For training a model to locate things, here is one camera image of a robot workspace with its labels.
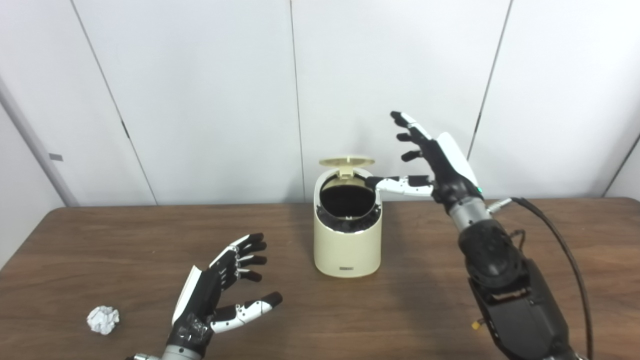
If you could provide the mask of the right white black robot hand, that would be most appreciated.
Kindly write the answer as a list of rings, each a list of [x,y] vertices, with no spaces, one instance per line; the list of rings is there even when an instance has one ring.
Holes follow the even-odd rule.
[[[418,150],[403,153],[403,162],[424,159],[433,173],[404,177],[365,178],[365,186],[373,191],[383,191],[404,196],[432,198],[448,211],[466,198],[483,199],[482,189],[466,156],[448,132],[432,137],[415,119],[404,112],[390,113],[394,123],[406,130],[398,133],[400,142],[411,142]]]

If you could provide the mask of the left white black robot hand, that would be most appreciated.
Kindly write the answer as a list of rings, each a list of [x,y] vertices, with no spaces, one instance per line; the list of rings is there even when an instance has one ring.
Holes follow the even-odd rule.
[[[206,267],[193,266],[183,285],[171,318],[162,360],[203,360],[213,336],[235,330],[262,317],[283,301],[278,292],[242,303],[218,305],[223,292],[239,280],[255,283],[262,275],[250,265],[264,265],[263,233],[247,234],[226,246]]]

